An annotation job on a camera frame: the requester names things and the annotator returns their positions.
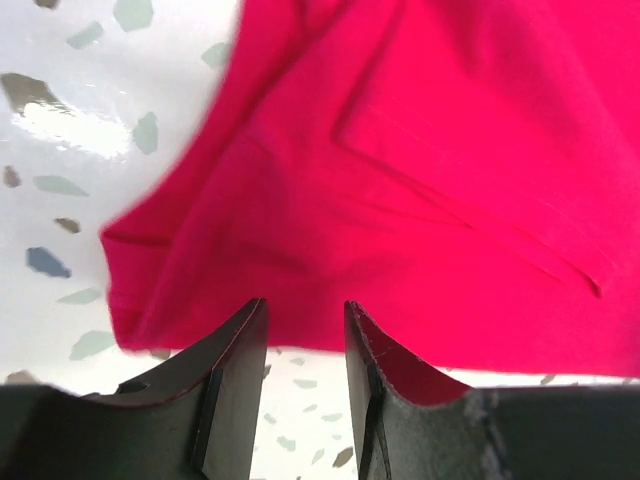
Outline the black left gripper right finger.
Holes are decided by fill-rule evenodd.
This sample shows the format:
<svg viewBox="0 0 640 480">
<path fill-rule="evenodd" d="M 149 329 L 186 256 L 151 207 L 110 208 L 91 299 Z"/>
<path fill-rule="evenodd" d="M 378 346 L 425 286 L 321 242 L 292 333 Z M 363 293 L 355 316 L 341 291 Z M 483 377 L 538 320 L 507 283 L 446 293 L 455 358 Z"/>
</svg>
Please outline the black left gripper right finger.
<svg viewBox="0 0 640 480">
<path fill-rule="evenodd" d="M 344 306 L 362 479 L 635 479 L 635 385 L 473 388 Z"/>
</svg>

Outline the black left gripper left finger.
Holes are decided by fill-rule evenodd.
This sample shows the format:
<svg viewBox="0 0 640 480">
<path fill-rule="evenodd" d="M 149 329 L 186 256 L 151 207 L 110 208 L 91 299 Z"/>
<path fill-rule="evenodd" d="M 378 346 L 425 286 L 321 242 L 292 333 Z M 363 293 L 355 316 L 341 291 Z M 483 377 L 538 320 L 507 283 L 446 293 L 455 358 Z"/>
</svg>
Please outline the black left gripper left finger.
<svg viewBox="0 0 640 480">
<path fill-rule="evenodd" d="M 111 395 L 2 387 L 2 478 L 249 478 L 267 337 L 254 299 Z"/>
</svg>

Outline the crimson red t shirt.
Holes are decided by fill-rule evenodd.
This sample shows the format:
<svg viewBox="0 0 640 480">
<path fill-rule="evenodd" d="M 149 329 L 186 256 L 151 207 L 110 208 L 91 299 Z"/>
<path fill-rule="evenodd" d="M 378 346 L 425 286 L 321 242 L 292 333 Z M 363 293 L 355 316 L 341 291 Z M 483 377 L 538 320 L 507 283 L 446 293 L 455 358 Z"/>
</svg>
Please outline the crimson red t shirt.
<svg viewBox="0 0 640 480">
<path fill-rule="evenodd" d="M 127 350 L 265 299 L 439 367 L 639 373 L 635 1 L 249 1 L 176 169 L 101 234 Z"/>
</svg>

